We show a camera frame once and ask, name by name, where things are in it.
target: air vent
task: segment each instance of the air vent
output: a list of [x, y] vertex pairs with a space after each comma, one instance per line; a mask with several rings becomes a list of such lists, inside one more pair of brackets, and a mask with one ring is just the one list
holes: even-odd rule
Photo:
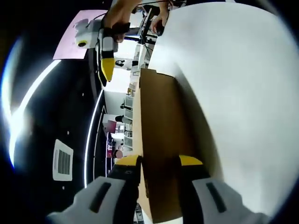
[[53, 179], [72, 181], [73, 150], [56, 139], [53, 154]]

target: white table surface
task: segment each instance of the white table surface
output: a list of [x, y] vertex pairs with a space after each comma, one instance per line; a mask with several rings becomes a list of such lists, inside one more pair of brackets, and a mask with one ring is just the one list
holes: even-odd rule
[[176, 77], [193, 105], [200, 103], [215, 143], [213, 162], [208, 151], [202, 159], [213, 176], [252, 211], [270, 216], [299, 174], [298, 61], [276, 16], [215, 2], [172, 11], [149, 63]]

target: person's hand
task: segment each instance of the person's hand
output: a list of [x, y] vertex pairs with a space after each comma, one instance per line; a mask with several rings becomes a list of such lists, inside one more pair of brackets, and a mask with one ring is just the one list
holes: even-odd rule
[[169, 16], [168, 10], [163, 10], [160, 14], [151, 22], [151, 30], [156, 34], [157, 33], [157, 23], [162, 20], [162, 25], [165, 27], [167, 19]]
[[[127, 2], [119, 0], [106, 14], [104, 18], [104, 26], [112, 28], [116, 23], [127, 24], [130, 20], [132, 8]], [[125, 38], [125, 34], [114, 35], [113, 39], [121, 43]]]

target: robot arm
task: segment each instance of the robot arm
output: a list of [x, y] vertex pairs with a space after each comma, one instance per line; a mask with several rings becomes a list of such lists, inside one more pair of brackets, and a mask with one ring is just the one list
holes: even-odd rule
[[[184, 224], [265, 224], [268, 217], [242, 204], [240, 194], [210, 178], [201, 161], [179, 157], [179, 200]], [[128, 224], [133, 222], [141, 157], [117, 161], [109, 177], [99, 177], [75, 195], [65, 211], [49, 215], [56, 224]]]
[[102, 72], [108, 82], [112, 80], [115, 66], [114, 52], [118, 50], [118, 43], [113, 40], [116, 34], [123, 34], [129, 31], [130, 23], [115, 24], [112, 29], [105, 28], [101, 20], [88, 19], [76, 23], [77, 31], [75, 42], [77, 47], [83, 49], [96, 48], [98, 46]]

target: pink paper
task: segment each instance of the pink paper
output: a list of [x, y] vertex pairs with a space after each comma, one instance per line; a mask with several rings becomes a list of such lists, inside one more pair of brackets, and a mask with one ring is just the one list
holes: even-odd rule
[[109, 120], [106, 128], [107, 132], [115, 133], [115, 129], [116, 129], [116, 121]]
[[82, 20], [88, 19], [92, 20], [94, 17], [101, 15], [107, 12], [107, 10], [81, 10], [75, 16], [73, 21], [69, 24], [66, 29], [64, 35], [62, 36], [55, 54], [53, 56], [53, 60], [57, 59], [84, 59], [87, 49], [80, 49], [75, 44], [75, 24]]

